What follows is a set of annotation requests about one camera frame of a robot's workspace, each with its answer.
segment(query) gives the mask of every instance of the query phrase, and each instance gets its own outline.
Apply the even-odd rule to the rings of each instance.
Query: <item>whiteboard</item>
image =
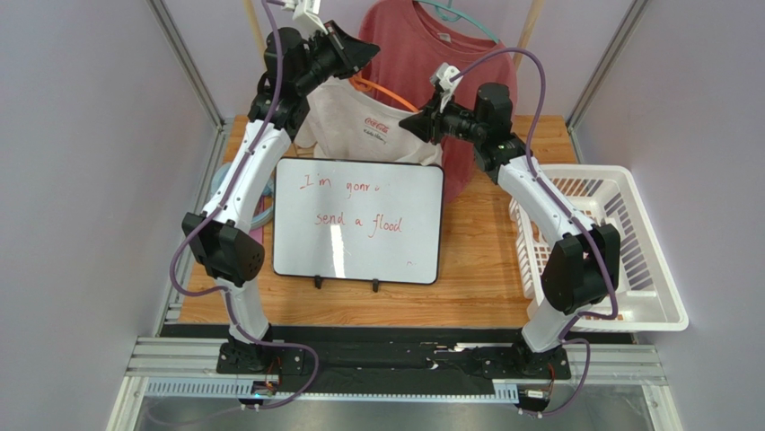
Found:
[[[274,272],[431,284],[438,277],[440,166],[285,158],[274,204]]]

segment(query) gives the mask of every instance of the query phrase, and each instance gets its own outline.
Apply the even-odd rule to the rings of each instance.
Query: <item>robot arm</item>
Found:
[[[248,115],[250,123],[233,168],[226,173],[202,213],[188,213],[183,219],[183,231],[190,235],[207,215],[219,208],[217,215],[189,245],[207,274],[227,287],[224,299],[230,301],[228,306],[233,308],[238,320],[232,322],[229,332],[243,343],[250,341],[237,326],[256,339],[263,339],[269,328],[260,306],[257,280],[265,251],[248,235],[260,194],[308,114],[306,96],[331,76],[343,79],[354,75],[380,50],[348,36],[335,22],[321,24],[316,16],[318,6],[318,0],[293,1],[285,6],[295,10],[295,19],[307,25],[312,36],[304,40],[296,29],[278,30],[283,57],[278,101],[274,100],[274,94],[279,58],[273,33],[268,36],[264,53],[267,71],[260,79],[258,95]],[[272,103],[277,104],[276,110],[270,122],[264,123]],[[253,143],[259,133],[261,138]],[[232,193],[223,202],[229,187]]]
[[[599,303],[608,290],[593,250],[578,226],[592,227],[614,286],[618,282],[619,232],[610,224],[597,226],[552,185],[536,157],[511,131],[513,103],[502,84],[483,84],[475,110],[453,101],[459,71],[446,64],[431,78],[433,98],[422,110],[399,124],[426,142],[455,136],[473,143],[476,163],[489,178],[518,201],[540,229],[552,252],[542,274],[545,299],[522,330],[518,365],[529,374],[539,371],[555,349],[563,329],[582,312]]]

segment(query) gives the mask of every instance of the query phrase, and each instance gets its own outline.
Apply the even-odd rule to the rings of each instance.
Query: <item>wooden tabletop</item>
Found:
[[[514,130],[524,139],[531,119],[515,120]],[[246,122],[246,117],[237,117],[225,162],[236,155]],[[559,116],[541,118],[532,148],[540,163],[576,162]],[[295,150],[287,155],[294,156]],[[258,277],[264,312],[282,325],[522,327],[529,320],[530,301],[523,297],[509,204],[510,196],[476,170],[467,189],[444,209],[438,281],[431,286],[384,283],[379,293],[369,282],[328,279],[317,290],[312,279],[277,276],[271,266],[269,224],[264,230],[266,262]],[[210,286],[213,279],[195,264],[189,289]],[[221,295],[187,297],[180,322],[228,322]]]

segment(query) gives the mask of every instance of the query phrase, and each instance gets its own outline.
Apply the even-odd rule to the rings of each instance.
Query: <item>plastic basket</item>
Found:
[[[611,223],[621,235],[619,317],[615,321],[582,319],[574,330],[600,332],[671,331],[688,327],[672,274],[648,219],[632,174],[619,166],[546,164],[541,168],[571,203],[598,224]],[[523,294],[532,299],[531,318],[544,294],[541,272],[550,248],[529,216],[513,199],[510,217],[517,223],[515,248],[523,281]],[[592,311],[609,314],[608,299]]]

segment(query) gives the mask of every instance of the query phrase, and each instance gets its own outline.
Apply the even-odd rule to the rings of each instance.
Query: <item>aluminum frame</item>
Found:
[[[175,21],[172,20],[170,10],[164,0],[146,0],[146,3],[152,10],[154,17],[162,28],[162,31],[170,43],[172,51],[180,62],[180,66],[183,68],[183,72],[186,73],[194,92],[199,98],[199,102],[202,103],[202,107],[205,109],[207,116],[213,124],[221,128],[224,125],[224,119],[221,116],[220,110],[215,105],[215,100],[210,91],[205,85],[205,81],[202,79],[202,75],[199,73],[197,66],[194,64],[194,60],[191,58],[189,49],[186,48],[186,44],[183,42],[183,38],[180,36],[178,26],[175,25]]]
[[[132,430],[140,415],[140,406],[147,396],[199,398],[254,398],[248,389],[251,381],[263,380],[264,374],[218,374],[215,372],[220,346],[226,339],[176,339],[141,337],[127,365],[127,371],[114,405],[107,429]],[[456,347],[502,347],[508,344],[460,343]],[[566,346],[570,361],[571,381],[576,384],[585,365],[585,347]],[[513,403],[517,402],[518,384],[543,381],[495,379],[495,395],[432,396],[329,394],[309,392],[302,400],[343,401],[406,401]],[[638,385],[643,388],[646,404],[657,431],[682,430],[672,394],[654,346],[592,345],[587,385]],[[280,393],[283,399],[290,393]]]
[[[624,18],[621,20],[619,28],[616,30],[616,33],[614,33],[608,48],[603,53],[601,61],[595,68],[592,77],[590,77],[590,81],[579,96],[579,100],[576,102],[574,110],[572,110],[571,115],[568,116],[566,126],[568,127],[569,135],[571,135],[572,131],[576,131],[576,128],[582,123],[582,119],[584,118],[587,109],[589,109],[592,104],[595,94],[597,94],[601,84],[616,63],[621,51],[629,40],[629,36],[631,36],[632,32],[637,28],[640,19],[643,17],[643,13],[646,11],[646,7],[650,3],[651,0],[633,0],[632,4],[629,6],[627,13],[625,13]]]

